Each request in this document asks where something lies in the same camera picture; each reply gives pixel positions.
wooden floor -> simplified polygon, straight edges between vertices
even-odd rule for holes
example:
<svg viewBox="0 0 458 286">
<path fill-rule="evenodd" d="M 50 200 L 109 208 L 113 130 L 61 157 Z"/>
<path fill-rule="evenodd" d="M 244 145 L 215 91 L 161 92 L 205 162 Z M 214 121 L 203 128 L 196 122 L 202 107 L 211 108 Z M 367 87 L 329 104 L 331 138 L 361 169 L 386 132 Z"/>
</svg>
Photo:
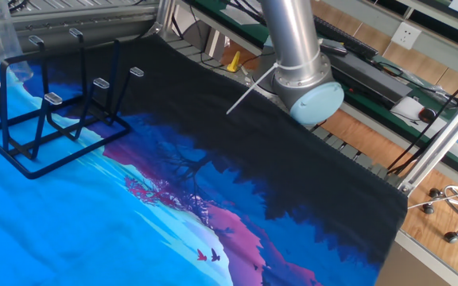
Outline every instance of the wooden floor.
<svg viewBox="0 0 458 286">
<path fill-rule="evenodd" d="M 229 64 L 236 51 L 242 53 L 242 62 L 253 57 L 244 48 L 231 43 L 231 46 L 227 47 L 224 52 L 222 64 Z M 252 69 L 257 64 L 258 59 L 249 62 L 246 67 Z M 392 141 L 341 110 L 331 116 L 323 127 L 368 155 L 375 164 L 388 166 L 404 151 Z M 432 171 L 412 194 L 409 204 L 414 205 L 427 201 L 430 199 L 428 197 L 430 188 L 443 188 L 449 184 L 456 184 L 456 182 L 438 171 Z M 435 210 L 435 213 L 431 215 L 423 213 L 421 208 L 409 210 L 402 229 L 458 272 L 458 242 L 451 245 L 443 240 L 446 232 L 458 229 L 458 216 L 444 202 L 436 203 Z"/>
</svg>

black cable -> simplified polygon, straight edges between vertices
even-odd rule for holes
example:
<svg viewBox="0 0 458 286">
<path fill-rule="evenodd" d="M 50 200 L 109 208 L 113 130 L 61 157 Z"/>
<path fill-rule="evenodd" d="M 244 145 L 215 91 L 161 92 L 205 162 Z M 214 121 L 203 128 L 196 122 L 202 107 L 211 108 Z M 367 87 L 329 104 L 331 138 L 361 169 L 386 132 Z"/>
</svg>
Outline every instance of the black cable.
<svg viewBox="0 0 458 286">
<path fill-rule="evenodd" d="M 197 32 L 199 33 L 199 41 L 202 42 L 202 40 L 203 40 L 203 35 L 202 35 L 202 32 L 200 31 L 199 22 L 198 22 L 197 19 L 196 19 L 196 15 L 194 14 L 194 10 L 192 9 L 192 7 L 189 6 L 189 8 L 190 8 L 190 13 L 192 14 L 192 17 L 194 18 L 194 22 L 195 22 L 194 24 L 195 24 L 196 27 L 197 27 Z M 204 60 L 203 60 L 204 50 L 205 50 L 205 48 L 201 48 L 200 62 L 201 62 L 202 64 L 207 65 L 207 66 L 209 66 L 210 68 L 216 68 L 216 69 L 219 69 L 219 70 L 222 70 L 222 71 L 226 71 L 225 68 L 216 67 L 216 66 L 212 66 L 212 65 L 210 65 L 210 64 L 205 63 Z"/>
<path fill-rule="evenodd" d="M 431 92 L 434 92 L 434 93 L 437 92 L 437 91 L 435 91 L 435 90 L 433 90 L 433 89 L 430 89 L 430 88 L 428 88 L 428 87 L 424 87 L 424 86 L 422 86 L 422 85 L 419 84 L 419 83 L 415 83 L 415 82 L 414 82 L 413 80 L 411 80 L 411 79 L 408 79 L 408 78 L 403 77 L 402 75 L 404 75 L 404 72 L 403 72 L 400 68 L 394 66 L 393 64 L 388 64 L 388 63 L 383 63 L 383 62 L 375 62 L 375 63 L 381 65 L 382 67 L 387 66 L 387 67 L 396 69 L 396 70 L 398 71 L 398 73 L 397 73 L 397 74 L 394 73 L 392 76 L 396 76 L 396 77 L 398 77 L 398 78 L 407 80 L 408 82 L 412 83 L 412 84 L 415 85 L 416 87 L 419 87 L 419 88 L 421 88 L 421 89 L 423 89 L 423 90 L 431 91 Z"/>
<path fill-rule="evenodd" d="M 392 114 L 395 114 L 395 115 L 398 115 L 398 116 L 400 116 L 400 117 L 402 117 L 402 118 L 405 118 L 405 119 L 407 119 L 407 120 L 409 120 L 409 121 L 411 121 L 411 122 L 419 122 L 419 121 L 421 121 L 421 119 L 412 119 L 412 118 L 408 118 L 407 116 L 402 115 L 402 114 L 399 114 L 399 113 L 397 113 L 397 112 L 393 112 L 393 111 L 390 111 L 390 112 L 391 112 Z"/>
<path fill-rule="evenodd" d="M 181 32 L 180 26 L 176 22 L 176 18 L 174 17 L 174 15 L 173 15 L 173 18 L 171 20 L 173 21 L 173 25 L 174 25 L 174 27 L 176 27 L 176 30 L 178 31 L 178 34 L 180 35 L 181 40 L 184 40 L 183 33 Z"/>
<path fill-rule="evenodd" d="M 270 53 L 267 53 L 267 54 L 261 54 L 261 55 L 259 55 L 259 56 L 251 57 L 250 59 L 245 60 L 245 61 L 241 64 L 241 66 L 243 66 L 244 64 L 246 64 L 246 63 L 248 63 L 248 62 L 250 62 L 250 61 L 252 61 L 252 60 L 256 60 L 257 58 L 260 58 L 261 56 L 271 56 L 271 55 L 274 55 L 274 54 L 275 54 L 275 52 L 270 52 Z"/>
<path fill-rule="evenodd" d="M 139 0 L 137 3 L 132 4 L 132 6 L 136 6 L 136 5 L 139 5 L 139 4 L 141 4 L 141 3 L 143 3 L 143 2 L 147 2 L 147 1 L 148 1 L 148 0 Z"/>
<path fill-rule="evenodd" d="M 242 0 L 243 3 L 245 3 L 245 5 L 247 5 L 255 14 L 259 15 L 259 17 L 261 17 L 261 14 L 259 13 L 259 11 L 257 9 L 255 9 L 247 0 Z"/>
<path fill-rule="evenodd" d="M 432 122 L 430 122 L 427 127 L 425 127 L 425 129 L 420 133 L 420 135 L 416 138 L 416 140 L 411 143 L 411 145 L 390 165 L 390 167 L 388 167 L 388 169 L 390 170 L 391 168 L 393 168 L 395 166 L 395 164 L 397 164 L 397 162 L 399 162 L 420 140 L 421 138 L 423 137 L 423 135 L 425 134 L 425 132 L 427 132 L 427 130 L 430 128 L 430 126 L 432 126 L 432 124 L 437 120 L 437 118 L 439 118 L 439 116 L 441 115 L 441 112 L 443 112 L 444 109 L 446 109 L 446 107 L 448 106 L 448 104 L 458 95 L 458 89 L 456 92 L 453 93 L 453 95 L 450 96 L 450 98 L 446 101 L 446 103 L 440 108 L 440 110 L 437 112 L 436 116 L 434 117 L 434 120 L 432 120 Z M 407 168 L 407 166 L 409 166 L 409 164 L 411 164 L 411 162 L 413 162 L 414 160 L 416 160 L 426 149 L 427 147 L 429 147 L 432 142 L 434 141 L 434 139 L 436 138 L 436 136 L 440 133 L 441 131 L 438 131 L 436 133 L 436 135 L 434 135 L 432 138 L 430 138 L 430 140 L 427 142 L 427 144 L 425 144 L 423 147 L 419 148 L 418 151 L 415 152 L 415 154 L 413 154 L 411 156 L 411 158 L 409 158 L 407 160 L 407 162 L 405 162 L 404 164 L 398 166 L 397 168 L 393 169 L 393 170 L 390 170 L 388 173 L 392 173 L 392 172 L 395 172 L 396 174 L 400 174 L 402 171 L 404 171 L 404 169 Z"/>
<path fill-rule="evenodd" d="M 259 22 L 259 24 L 264 25 L 265 27 L 267 27 L 266 20 L 263 17 L 261 17 L 259 14 L 255 14 L 252 11 L 246 9 L 241 4 L 239 4 L 239 5 L 238 4 L 234 4 L 234 3 L 232 3 L 232 2 L 230 2 L 228 0 L 219 0 L 219 1 L 221 1 L 223 4 L 229 5 L 231 7 L 234 7 L 236 9 L 244 12 L 245 14 L 251 16 L 257 22 Z"/>
</svg>

light blue end cap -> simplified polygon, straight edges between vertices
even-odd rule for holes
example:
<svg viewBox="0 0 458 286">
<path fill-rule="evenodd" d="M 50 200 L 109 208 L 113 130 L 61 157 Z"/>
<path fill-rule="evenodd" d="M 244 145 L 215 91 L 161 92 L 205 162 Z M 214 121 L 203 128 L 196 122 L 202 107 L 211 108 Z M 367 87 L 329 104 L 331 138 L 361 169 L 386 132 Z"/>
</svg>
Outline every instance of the light blue end cap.
<svg viewBox="0 0 458 286">
<path fill-rule="evenodd" d="M 332 116 L 344 101 L 339 83 L 325 83 L 298 99 L 291 108 L 291 117 L 304 125 L 314 125 Z"/>
</svg>

yellow object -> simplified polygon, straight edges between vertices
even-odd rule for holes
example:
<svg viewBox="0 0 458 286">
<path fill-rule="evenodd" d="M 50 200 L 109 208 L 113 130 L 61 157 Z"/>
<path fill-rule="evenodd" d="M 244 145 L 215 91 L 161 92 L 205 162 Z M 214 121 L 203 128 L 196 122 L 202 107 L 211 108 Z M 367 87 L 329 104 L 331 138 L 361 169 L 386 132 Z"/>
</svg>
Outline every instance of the yellow object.
<svg viewBox="0 0 458 286">
<path fill-rule="evenodd" d="M 235 57 L 232 59 L 232 63 L 227 66 L 229 72 L 237 72 L 239 64 L 239 51 L 236 52 Z"/>
</svg>

wall outlet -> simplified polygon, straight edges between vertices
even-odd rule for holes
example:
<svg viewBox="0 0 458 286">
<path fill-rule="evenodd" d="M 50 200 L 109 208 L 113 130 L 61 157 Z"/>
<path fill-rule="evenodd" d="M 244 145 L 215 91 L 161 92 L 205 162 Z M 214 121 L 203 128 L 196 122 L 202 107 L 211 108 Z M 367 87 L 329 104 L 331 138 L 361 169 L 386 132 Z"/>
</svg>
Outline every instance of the wall outlet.
<svg viewBox="0 0 458 286">
<path fill-rule="evenodd" d="M 412 49 L 414 42 L 417 41 L 417 38 L 420 36 L 420 34 L 420 29 L 417 29 L 412 25 L 403 22 L 398 27 L 397 32 L 395 32 L 394 37 L 392 37 L 391 40 L 404 48 Z"/>
</svg>

